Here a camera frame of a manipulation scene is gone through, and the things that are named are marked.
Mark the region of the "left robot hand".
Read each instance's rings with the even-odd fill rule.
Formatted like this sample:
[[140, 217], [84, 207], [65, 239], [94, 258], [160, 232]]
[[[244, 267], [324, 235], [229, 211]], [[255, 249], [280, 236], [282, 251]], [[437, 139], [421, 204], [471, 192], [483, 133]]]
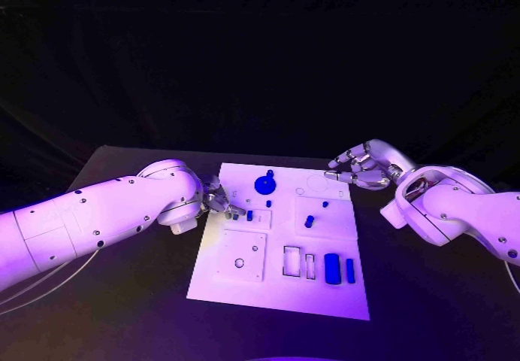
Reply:
[[235, 215], [245, 216], [246, 210], [231, 204], [218, 176], [203, 174], [199, 179], [203, 186], [202, 212], [223, 214], [228, 219]]

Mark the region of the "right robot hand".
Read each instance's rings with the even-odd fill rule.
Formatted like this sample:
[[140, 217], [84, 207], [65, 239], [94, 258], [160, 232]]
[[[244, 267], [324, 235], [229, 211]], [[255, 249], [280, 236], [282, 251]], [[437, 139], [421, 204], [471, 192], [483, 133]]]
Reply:
[[418, 164], [385, 141], [373, 139], [347, 149], [329, 163], [324, 177], [366, 190], [401, 185]]

